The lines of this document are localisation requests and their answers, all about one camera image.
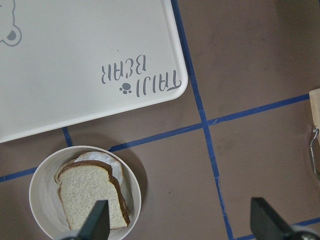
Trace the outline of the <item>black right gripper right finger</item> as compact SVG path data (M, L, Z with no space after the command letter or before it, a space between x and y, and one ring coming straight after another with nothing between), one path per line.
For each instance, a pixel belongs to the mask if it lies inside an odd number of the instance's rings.
M263 197L251 198L250 230L256 240L302 239Z

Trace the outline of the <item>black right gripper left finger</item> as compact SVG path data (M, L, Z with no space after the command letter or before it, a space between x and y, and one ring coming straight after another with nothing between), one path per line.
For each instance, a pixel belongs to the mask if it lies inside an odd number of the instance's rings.
M98 200L78 232L79 240L107 240L110 234L108 200Z

